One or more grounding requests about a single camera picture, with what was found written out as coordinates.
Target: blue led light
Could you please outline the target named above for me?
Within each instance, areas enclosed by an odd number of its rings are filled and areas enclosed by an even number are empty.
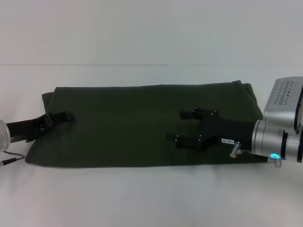
[[[276,159],[280,158],[280,156],[277,155],[277,154],[271,154],[270,156],[271,156],[272,158],[276,158]]]

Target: dark green cloth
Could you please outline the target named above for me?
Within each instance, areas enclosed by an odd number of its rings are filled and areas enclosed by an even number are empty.
[[[192,135],[197,120],[180,110],[217,109],[222,118],[262,119],[250,84],[145,87],[57,87],[42,95],[47,113],[72,112],[75,123],[58,125],[37,139],[26,162],[54,167],[142,167],[263,162],[258,156],[230,158],[230,147],[205,153],[175,148],[166,132]]]

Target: white backdrop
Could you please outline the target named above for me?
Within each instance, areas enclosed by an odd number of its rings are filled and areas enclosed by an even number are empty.
[[[303,75],[302,7],[298,0],[0,0],[0,118],[40,116],[41,94],[55,87],[239,79],[252,84],[263,110],[276,78]],[[0,179],[1,226],[303,226],[298,163],[59,169],[18,161],[0,167]]]

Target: metal knob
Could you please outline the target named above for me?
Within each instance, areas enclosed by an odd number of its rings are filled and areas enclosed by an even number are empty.
[[[241,154],[241,143],[240,142],[235,142],[235,145],[232,148],[232,152],[230,153],[230,156],[232,158],[237,157],[238,154]]]
[[[282,160],[280,158],[268,157],[267,162],[274,163],[276,168],[280,168],[282,166]]]

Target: label sticker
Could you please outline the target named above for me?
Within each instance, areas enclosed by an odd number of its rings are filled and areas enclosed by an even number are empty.
[[[235,144],[234,140],[222,139],[222,143]]]

